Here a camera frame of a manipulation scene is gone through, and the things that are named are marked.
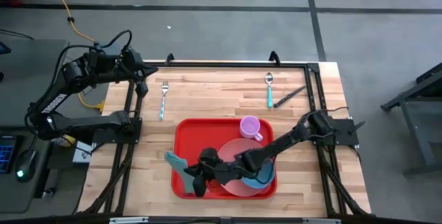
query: concrete floor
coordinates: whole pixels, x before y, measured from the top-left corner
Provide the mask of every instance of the concrete floor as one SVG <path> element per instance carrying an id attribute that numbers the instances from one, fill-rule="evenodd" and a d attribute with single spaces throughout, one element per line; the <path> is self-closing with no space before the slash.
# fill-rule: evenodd
<path id="1" fill-rule="evenodd" d="M 59 0 L 26 0 L 54 3 Z M 315 0 L 330 8 L 442 8 L 440 0 Z M 307 0 L 67 0 L 68 3 L 169 6 L 295 6 Z M 73 10 L 78 29 L 107 42 L 124 29 L 134 32 L 133 47 L 145 59 L 266 60 L 276 50 L 283 60 L 318 61 L 308 12 L 204 12 Z M 414 79 L 440 63 L 442 15 L 319 14 L 327 61 L 338 62 L 350 114 L 366 125 L 358 131 L 365 183 L 372 212 L 418 221 L 442 220 L 442 173 L 404 177 L 421 164 L 400 109 L 380 105 L 411 87 Z M 66 21 L 64 10 L 0 9 L 0 28 L 39 39 L 87 44 Z M 76 50 L 69 54 L 81 54 Z M 86 97 L 99 101 L 104 93 Z M 78 185 L 60 194 L 70 214 Z"/>

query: yellow cable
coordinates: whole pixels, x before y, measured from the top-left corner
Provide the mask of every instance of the yellow cable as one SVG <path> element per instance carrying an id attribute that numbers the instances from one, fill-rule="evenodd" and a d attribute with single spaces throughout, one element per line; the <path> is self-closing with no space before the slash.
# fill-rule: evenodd
<path id="1" fill-rule="evenodd" d="M 95 108 L 95 106 L 93 106 L 93 105 L 89 105 L 89 104 L 84 103 L 83 99 L 81 98 L 81 94 L 80 94 L 80 93 L 78 93 L 78 98 L 80 99 L 80 102 L 81 102 L 84 106 L 86 106 L 86 107 L 90 107 L 90 108 Z"/>
<path id="2" fill-rule="evenodd" d="M 86 104 L 86 103 L 83 101 L 83 99 L 81 98 L 81 93 L 78 93 L 78 98 L 80 99 L 80 102 L 81 102 L 84 106 L 89 107 L 89 108 L 93 108 L 93 109 L 97 109 L 100 113 L 103 112 L 103 108 L 104 108 L 104 100 L 101 101 L 99 104 L 96 104 L 95 106 L 93 106 L 93 105 Z"/>
<path id="3" fill-rule="evenodd" d="M 68 11 L 68 15 L 69 15 L 69 17 L 72 17 L 72 15 L 70 14 L 69 7 L 68 7 L 68 5 L 66 4 L 66 2 L 65 2 L 64 0 L 61 0 L 61 2 L 63 2 L 64 7 L 66 7 L 66 10 Z M 72 28 L 74 29 L 74 31 L 75 31 L 78 35 L 80 35 L 80 36 L 82 36 L 82 37 L 84 37 L 84 38 L 86 38 L 86 39 L 88 39 L 88 40 L 90 40 L 90 41 L 95 41 L 94 39 L 88 37 L 87 35 L 82 34 L 81 32 L 79 32 L 79 31 L 77 30 L 77 28 L 75 27 L 75 24 L 74 24 L 73 21 L 69 21 L 69 22 L 70 22 Z"/>

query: mug handle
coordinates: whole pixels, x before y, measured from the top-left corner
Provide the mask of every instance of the mug handle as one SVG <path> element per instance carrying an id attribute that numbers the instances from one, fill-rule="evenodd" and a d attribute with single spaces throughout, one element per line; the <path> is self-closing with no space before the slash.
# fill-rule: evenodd
<path id="1" fill-rule="evenodd" d="M 255 138 L 257 141 L 261 141 L 261 140 L 262 140 L 262 135 L 261 135 L 260 133 L 257 133 L 257 134 L 255 134 L 254 138 Z"/>

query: teal object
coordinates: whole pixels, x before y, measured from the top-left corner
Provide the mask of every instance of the teal object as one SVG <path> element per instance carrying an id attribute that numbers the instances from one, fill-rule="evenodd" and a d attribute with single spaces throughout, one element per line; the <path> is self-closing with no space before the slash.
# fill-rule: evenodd
<path id="1" fill-rule="evenodd" d="M 189 167 L 187 165 L 187 160 L 180 158 L 172 151 L 167 151 L 164 154 L 164 159 L 172 166 L 172 169 L 181 176 L 182 182 L 184 183 L 184 192 L 186 194 L 195 193 L 195 191 L 193 190 L 194 177 L 184 172 L 184 169 L 187 169 Z"/>
<path id="2" fill-rule="evenodd" d="M 255 179 L 250 178 L 241 178 L 241 181 L 245 183 L 247 186 L 252 187 L 254 189 L 263 189 L 271 184 L 271 182 L 275 178 L 275 167 L 273 162 L 268 162 L 265 164 L 261 170 L 258 172 L 256 176 L 261 182 L 267 182 L 266 184 L 261 184 Z"/>
<path id="3" fill-rule="evenodd" d="M 164 101 L 165 101 L 165 99 L 164 99 L 164 96 L 163 96 L 163 100 L 161 102 L 161 110 L 160 110 L 160 119 L 161 120 L 163 120 L 163 118 L 164 118 Z"/>
<path id="4" fill-rule="evenodd" d="M 269 105 L 269 108 L 271 108 L 273 106 L 273 100 L 271 99 L 271 87 L 270 87 L 270 85 L 268 86 L 268 90 L 267 90 L 267 104 Z"/>

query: computer mouse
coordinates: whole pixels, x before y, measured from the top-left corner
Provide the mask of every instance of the computer mouse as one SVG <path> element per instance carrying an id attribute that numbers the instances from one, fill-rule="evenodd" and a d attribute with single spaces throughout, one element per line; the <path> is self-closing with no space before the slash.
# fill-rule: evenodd
<path id="1" fill-rule="evenodd" d="M 34 177 L 37 151 L 27 149 L 22 151 L 15 160 L 15 177 L 21 183 L 28 182 Z"/>

